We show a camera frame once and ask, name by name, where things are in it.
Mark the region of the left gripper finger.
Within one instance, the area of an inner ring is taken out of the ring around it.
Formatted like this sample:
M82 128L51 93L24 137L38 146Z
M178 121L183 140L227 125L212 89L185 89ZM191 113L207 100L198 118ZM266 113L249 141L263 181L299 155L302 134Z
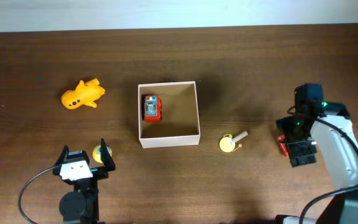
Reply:
M59 167L62 164L64 164L67 160L67 155L69 153L69 147L67 145L64 145L61 154L59 155L56 163L55 163L55 167Z
M110 155L108 147L103 138L101 138L100 146L101 161L104 164L104 167L108 172L116 170L115 162L113 161L112 156Z

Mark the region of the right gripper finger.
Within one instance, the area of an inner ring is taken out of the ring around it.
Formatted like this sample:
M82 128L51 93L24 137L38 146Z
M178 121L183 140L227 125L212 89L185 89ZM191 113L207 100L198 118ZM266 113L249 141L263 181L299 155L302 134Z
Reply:
M281 135L285 136L287 141L295 141L300 139L298 129L298 119L294 116L287 116L276 120L276 126Z
M316 162L315 141L300 141L286 143L288 156L292 167L305 166Z

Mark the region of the red grey toy truck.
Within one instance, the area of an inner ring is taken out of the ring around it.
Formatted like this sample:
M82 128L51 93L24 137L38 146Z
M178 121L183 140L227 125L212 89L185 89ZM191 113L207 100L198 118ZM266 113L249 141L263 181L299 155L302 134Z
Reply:
M280 149L282 150L283 152L283 155L285 157L289 157L289 154L288 154L288 149L286 147L286 143L287 143L287 139L286 139L286 136L284 134L280 135L277 137L277 142L278 142L278 145L280 147Z

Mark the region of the red toy car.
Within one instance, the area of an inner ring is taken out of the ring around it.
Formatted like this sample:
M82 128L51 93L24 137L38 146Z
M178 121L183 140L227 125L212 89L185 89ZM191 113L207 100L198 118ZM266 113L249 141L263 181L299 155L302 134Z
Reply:
M146 95L144 97L145 122L159 122L162 120L162 99L158 95Z

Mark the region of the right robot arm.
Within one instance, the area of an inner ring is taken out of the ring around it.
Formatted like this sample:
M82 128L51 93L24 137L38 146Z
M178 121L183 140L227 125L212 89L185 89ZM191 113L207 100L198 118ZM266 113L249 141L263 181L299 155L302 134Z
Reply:
M327 102L320 84L295 88L295 104L276 121L277 142L292 167L316 162L320 152L334 190L310 201L299 216L277 215L276 223L358 223L358 143L342 103Z

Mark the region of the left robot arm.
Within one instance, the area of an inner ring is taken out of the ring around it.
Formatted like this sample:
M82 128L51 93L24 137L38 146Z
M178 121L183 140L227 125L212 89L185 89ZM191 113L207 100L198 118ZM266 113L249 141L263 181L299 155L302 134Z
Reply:
M104 139L94 149L93 157L102 166L91 168L86 151L71 152L68 146L64 146L52 169L53 175L73 187L59 203L63 223L99 223L98 182L108 179L109 173L116 170L116 165L112 150Z

